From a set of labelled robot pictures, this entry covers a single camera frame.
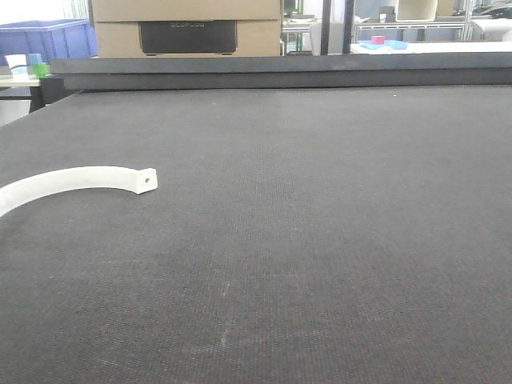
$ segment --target small cube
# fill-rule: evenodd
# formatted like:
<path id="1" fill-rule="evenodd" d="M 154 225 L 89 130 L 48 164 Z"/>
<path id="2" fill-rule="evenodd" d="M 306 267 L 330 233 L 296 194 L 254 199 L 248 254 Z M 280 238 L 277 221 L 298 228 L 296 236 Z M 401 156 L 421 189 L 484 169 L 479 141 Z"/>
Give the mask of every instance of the small cube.
<path id="1" fill-rule="evenodd" d="M 384 36 L 372 36 L 371 37 L 372 44 L 384 44 L 385 41 L 386 41 L 386 37 L 384 37 Z"/>

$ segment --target cardboard box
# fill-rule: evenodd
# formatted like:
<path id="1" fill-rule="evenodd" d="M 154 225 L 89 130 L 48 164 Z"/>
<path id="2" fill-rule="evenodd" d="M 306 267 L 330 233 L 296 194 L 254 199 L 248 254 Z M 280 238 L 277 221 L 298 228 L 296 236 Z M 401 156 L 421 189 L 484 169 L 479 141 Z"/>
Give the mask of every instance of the cardboard box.
<path id="1" fill-rule="evenodd" d="M 451 16 L 455 12 L 455 0 L 438 0 L 438 16 Z"/>
<path id="2" fill-rule="evenodd" d="M 92 0 L 92 10 L 101 58 L 280 55 L 281 0 Z"/>
<path id="3" fill-rule="evenodd" d="M 92 0 L 92 4 L 95 22 L 281 18 L 280 0 Z"/>
<path id="4" fill-rule="evenodd" d="M 257 20 L 237 22 L 237 49 L 235 52 L 145 54 L 142 51 L 138 22 L 96 22 L 98 56 L 100 58 L 208 58 L 230 56 L 279 56 L 281 22 Z"/>
<path id="5" fill-rule="evenodd" d="M 438 0 L 397 0 L 397 22 L 432 22 Z"/>

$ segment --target light blue tray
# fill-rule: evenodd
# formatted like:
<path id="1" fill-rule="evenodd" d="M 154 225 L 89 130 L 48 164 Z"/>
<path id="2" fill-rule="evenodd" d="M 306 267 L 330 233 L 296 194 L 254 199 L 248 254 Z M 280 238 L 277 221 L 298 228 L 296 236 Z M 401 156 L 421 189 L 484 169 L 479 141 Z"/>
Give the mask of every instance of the light blue tray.
<path id="1" fill-rule="evenodd" d="M 406 50 L 409 45 L 408 42 L 401 42 L 399 40 L 386 40 L 384 44 L 372 44 L 371 40 L 361 40 L 359 45 L 368 50 L 378 50 L 384 46 L 388 46 L 393 50 Z"/>

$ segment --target blue plastic bin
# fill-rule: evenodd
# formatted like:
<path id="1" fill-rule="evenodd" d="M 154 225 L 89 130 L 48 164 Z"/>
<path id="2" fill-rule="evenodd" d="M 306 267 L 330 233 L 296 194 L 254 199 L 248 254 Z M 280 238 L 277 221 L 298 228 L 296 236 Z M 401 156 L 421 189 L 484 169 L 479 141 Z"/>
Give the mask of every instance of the blue plastic bin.
<path id="1" fill-rule="evenodd" d="M 41 54 L 52 58 L 90 58 L 98 52 L 88 19 L 14 22 L 0 25 L 0 65 L 7 54 Z"/>

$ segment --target white curved plastic part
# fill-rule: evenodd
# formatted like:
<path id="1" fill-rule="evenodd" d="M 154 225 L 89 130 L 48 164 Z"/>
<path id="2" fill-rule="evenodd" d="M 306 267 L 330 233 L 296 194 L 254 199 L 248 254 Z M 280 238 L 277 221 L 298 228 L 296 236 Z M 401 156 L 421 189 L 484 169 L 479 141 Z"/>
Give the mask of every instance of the white curved plastic part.
<path id="1" fill-rule="evenodd" d="M 0 188 L 0 217 L 38 198 L 86 188 L 115 188 L 143 194 L 158 188 L 157 171 L 153 168 L 84 166 L 24 178 Z"/>

